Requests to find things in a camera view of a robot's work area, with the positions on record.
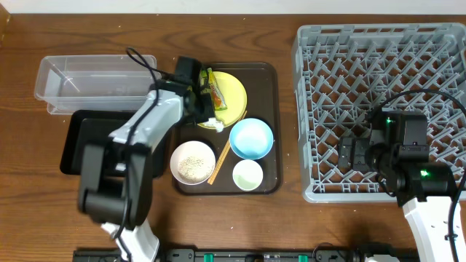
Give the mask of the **green snack wrapper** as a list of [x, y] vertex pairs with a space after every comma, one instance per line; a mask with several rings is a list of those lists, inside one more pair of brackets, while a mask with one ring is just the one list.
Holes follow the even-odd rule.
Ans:
[[200, 72], [200, 78], [200, 85], [203, 88], [203, 91], [206, 91], [210, 94], [214, 109], [216, 111], [226, 110], [227, 105], [219, 89], [212, 68], [202, 69]]

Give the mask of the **white tissue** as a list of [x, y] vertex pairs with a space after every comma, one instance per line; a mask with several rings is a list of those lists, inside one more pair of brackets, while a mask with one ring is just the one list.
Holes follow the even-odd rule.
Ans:
[[206, 122], [203, 122], [202, 125], [206, 128], [214, 129], [216, 132], [222, 132], [224, 129], [224, 123], [217, 118], [209, 118]]

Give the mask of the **yellow plate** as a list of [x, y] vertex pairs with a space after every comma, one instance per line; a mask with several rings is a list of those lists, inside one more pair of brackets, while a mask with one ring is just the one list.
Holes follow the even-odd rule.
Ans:
[[247, 92], [241, 81], [231, 74], [214, 71], [219, 89], [225, 99], [227, 109], [223, 111], [215, 110], [215, 118], [224, 123], [224, 128], [233, 125], [245, 113], [246, 105], [248, 102]]

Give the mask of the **white bowl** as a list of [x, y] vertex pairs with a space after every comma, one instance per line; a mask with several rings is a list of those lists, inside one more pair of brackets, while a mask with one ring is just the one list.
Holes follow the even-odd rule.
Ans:
[[216, 166], [216, 156], [207, 144], [191, 140], [178, 146], [170, 158], [173, 177], [184, 185], [195, 186], [207, 181]]

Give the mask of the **light blue bowl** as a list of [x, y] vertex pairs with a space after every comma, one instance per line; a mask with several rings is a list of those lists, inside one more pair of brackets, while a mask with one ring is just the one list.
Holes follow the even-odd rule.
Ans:
[[272, 150], [274, 141], [271, 127], [255, 118], [239, 121], [229, 133], [231, 149], [242, 159], [264, 158]]

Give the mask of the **small pale green cup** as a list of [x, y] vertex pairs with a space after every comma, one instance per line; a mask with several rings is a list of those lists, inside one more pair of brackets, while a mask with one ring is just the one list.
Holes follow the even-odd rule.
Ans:
[[255, 190], [261, 185], [263, 177], [261, 165], [249, 159], [238, 162], [232, 171], [233, 181], [242, 191]]

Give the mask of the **rice grains pile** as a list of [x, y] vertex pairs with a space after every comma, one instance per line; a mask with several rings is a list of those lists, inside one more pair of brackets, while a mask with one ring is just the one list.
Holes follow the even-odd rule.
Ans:
[[205, 162], [196, 156], [189, 156], [178, 164], [179, 175], [189, 181], [197, 181], [205, 176]]

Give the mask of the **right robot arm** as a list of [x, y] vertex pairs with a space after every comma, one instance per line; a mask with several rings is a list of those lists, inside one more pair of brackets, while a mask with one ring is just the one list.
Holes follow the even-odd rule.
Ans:
[[383, 190], [403, 209], [421, 261], [464, 261], [462, 187], [447, 164], [430, 161], [427, 117], [383, 111], [368, 121], [367, 138], [340, 139], [339, 168], [375, 172]]

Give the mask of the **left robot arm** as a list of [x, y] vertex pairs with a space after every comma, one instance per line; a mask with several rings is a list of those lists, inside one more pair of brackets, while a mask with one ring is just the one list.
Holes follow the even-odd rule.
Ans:
[[155, 261], [159, 251], [147, 220], [157, 146], [182, 119], [205, 122], [214, 115], [207, 82], [158, 80], [125, 124], [86, 142], [78, 208], [116, 240], [124, 260]]

